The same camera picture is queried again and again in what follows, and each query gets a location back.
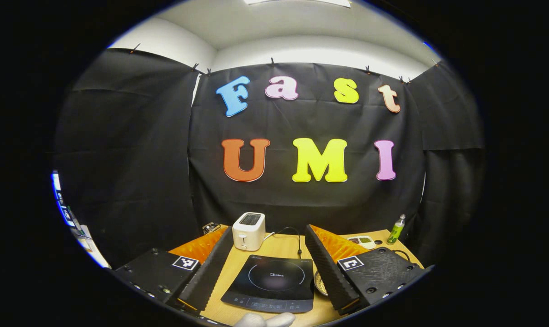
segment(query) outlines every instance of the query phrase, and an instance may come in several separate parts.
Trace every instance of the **blue letter f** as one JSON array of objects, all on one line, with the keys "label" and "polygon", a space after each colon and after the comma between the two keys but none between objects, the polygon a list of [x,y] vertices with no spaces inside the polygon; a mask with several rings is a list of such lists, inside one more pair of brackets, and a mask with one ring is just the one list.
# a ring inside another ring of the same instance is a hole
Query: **blue letter f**
[{"label": "blue letter f", "polygon": [[226,103],[226,116],[231,117],[235,114],[246,109],[248,103],[240,101],[238,99],[246,99],[248,97],[248,90],[241,84],[248,84],[250,80],[246,76],[240,76],[239,78],[231,81],[230,83],[220,87],[216,90],[216,94],[222,96],[224,102]]}]

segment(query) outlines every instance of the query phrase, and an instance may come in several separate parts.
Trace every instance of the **pink letter i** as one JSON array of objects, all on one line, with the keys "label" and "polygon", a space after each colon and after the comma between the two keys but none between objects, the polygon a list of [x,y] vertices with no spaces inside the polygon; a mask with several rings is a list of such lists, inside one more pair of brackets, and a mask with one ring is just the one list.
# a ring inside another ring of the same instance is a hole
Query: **pink letter i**
[{"label": "pink letter i", "polygon": [[391,149],[393,142],[382,139],[374,143],[380,152],[380,172],[377,173],[378,180],[392,180],[395,178],[393,163],[391,159]]}]

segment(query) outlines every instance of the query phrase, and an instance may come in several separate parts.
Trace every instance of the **wooden table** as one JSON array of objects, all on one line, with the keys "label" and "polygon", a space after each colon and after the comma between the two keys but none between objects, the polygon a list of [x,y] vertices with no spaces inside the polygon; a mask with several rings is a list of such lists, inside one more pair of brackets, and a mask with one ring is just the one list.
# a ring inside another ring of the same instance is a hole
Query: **wooden table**
[{"label": "wooden table", "polygon": [[[358,233],[358,234],[349,234],[341,235],[344,238],[349,238],[351,236],[358,235],[367,235],[373,240],[381,240],[382,244],[376,245],[376,247],[386,246],[393,250],[403,250],[409,254],[411,262],[417,263],[420,267],[423,268],[420,261],[409,251],[407,248],[397,240],[393,245],[388,246],[386,243],[387,238],[389,237],[389,230],[378,230],[377,232],[368,232],[368,233]],[[253,312],[261,315],[264,319],[271,318],[277,314],[271,314],[267,312],[258,312],[252,310],[246,310],[241,307],[231,306],[220,300],[222,295],[226,292],[229,286],[232,284],[237,274],[242,269],[242,266],[248,259],[249,255],[264,255],[266,257],[278,257],[278,258],[298,258],[297,236],[291,234],[275,234],[264,240],[260,249],[254,252],[239,250],[235,247],[232,247],[230,250],[229,256],[226,259],[226,263],[220,273],[218,282],[214,287],[214,291],[210,296],[206,310],[202,311],[200,314],[209,319],[219,321],[221,323],[226,323],[227,325],[233,326],[239,319],[241,319],[248,312]],[[305,245],[305,236],[301,236],[301,257],[312,259],[309,249]],[[405,256],[399,252],[397,254],[405,258]],[[335,319],[339,319],[343,316],[340,316],[337,311],[333,308],[331,301],[328,297],[320,294],[318,290],[315,289],[314,293],[314,303],[312,310],[304,312],[301,314],[295,314],[297,319],[293,322],[292,327],[306,327],[306,326],[315,326]]]}]

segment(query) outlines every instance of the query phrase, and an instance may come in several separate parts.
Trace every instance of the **hand sanitizer bottle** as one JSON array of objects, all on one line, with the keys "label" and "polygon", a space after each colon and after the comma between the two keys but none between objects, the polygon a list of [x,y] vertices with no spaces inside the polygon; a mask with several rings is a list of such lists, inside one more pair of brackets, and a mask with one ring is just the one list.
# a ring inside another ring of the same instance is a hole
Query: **hand sanitizer bottle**
[{"label": "hand sanitizer bottle", "polygon": [[405,219],[405,215],[399,216],[399,220],[395,223],[395,225],[393,225],[391,234],[389,234],[389,237],[387,238],[387,244],[391,245],[397,241],[399,234],[401,234],[401,230],[403,230],[403,226],[406,224]]}]

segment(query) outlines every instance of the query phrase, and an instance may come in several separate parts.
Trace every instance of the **foam letter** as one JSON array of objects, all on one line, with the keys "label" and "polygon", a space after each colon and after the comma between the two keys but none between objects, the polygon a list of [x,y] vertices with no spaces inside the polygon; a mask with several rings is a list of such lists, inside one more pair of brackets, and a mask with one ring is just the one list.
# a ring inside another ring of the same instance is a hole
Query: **foam letter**
[{"label": "foam letter", "polygon": [[292,143],[298,149],[297,173],[292,176],[295,182],[309,182],[311,176],[309,168],[315,180],[319,181],[325,173],[327,166],[329,172],[325,176],[327,182],[344,182],[345,174],[345,147],[344,139],[331,139],[327,143],[325,151],[321,153],[312,139],[295,139]]},{"label": "foam letter", "polygon": [[395,178],[393,163],[391,159],[391,149],[393,142],[382,139],[374,143],[380,152],[380,172],[377,173],[378,180],[392,180]]},{"label": "foam letter", "polygon": [[238,98],[241,97],[242,99],[246,99],[248,97],[248,90],[244,87],[244,85],[240,85],[236,89],[234,89],[234,87],[239,84],[248,84],[249,82],[250,79],[248,79],[248,77],[240,76],[239,78],[216,90],[216,94],[221,95],[222,99],[224,99],[224,102],[226,103],[226,116],[234,116],[235,114],[246,109],[248,103],[242,102]]},{"label": "foam letter", "polygon": [[389,85],[383,85],[382,87],[379,87],[378,91],[383,93],[385,106],[389,109],[389,111],[397,113],[399,112],[399,110],[401,110],[399,105],[396,105],[395,101],[393,101],[393,98],[397,97],[397,93],[395,93],[395,91],[392,91]]},{"label": "foam letter", "polygon": [[266,147],[270,145],[268,139],[252,139],[250,145],[254,148],[254,166],[251,170],[240,169],[240,148],[244,145],[241,139],[225,139],[224,172],[229,178],[239,182],[252,182],[264,174]]},{"label": "foam letter", "polygon": [[353,80],[336,79],[335,83],[335,99],[339,102],[345,102],[347,104],[353,104],[359,100],[359,93],[355,91],[357,85]]},{"label": "foam letter", "polygon": [[276,76],[270,79],[271,84],[264,89],[264,93],[271,98],[283,98],[294,100],[299,97],[297,93],[297,81],[288,76]]}]

